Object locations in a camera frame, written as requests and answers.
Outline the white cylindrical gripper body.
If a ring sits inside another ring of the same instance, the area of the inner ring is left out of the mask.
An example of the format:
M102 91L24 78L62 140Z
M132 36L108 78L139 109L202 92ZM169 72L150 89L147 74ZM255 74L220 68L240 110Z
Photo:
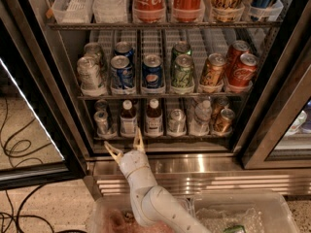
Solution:
M143 151L127 152L121 158L119 166L127 179L130 177L146 179L152 175L149 159Z

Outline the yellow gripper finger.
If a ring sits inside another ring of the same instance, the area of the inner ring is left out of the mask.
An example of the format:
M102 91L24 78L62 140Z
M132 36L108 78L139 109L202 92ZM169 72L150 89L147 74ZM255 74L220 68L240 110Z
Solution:
M133 148L141 152L145 151L143 137L142 137L142 133L139 127L136 128L136 135L133 141Z
M120 164L121 159L123 158L123 151L113 147L107 141L104 142L104 147L108 151L108 153L114 158L114 160Z

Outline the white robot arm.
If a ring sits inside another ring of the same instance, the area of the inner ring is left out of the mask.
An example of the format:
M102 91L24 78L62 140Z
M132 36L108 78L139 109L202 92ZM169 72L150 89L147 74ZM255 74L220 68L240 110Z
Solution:
M107 141L104 146L129 184L131 209L139 225L147 227L162 221L176 233L211 233L157 183L139 127L136 128L133 150L124 153Z

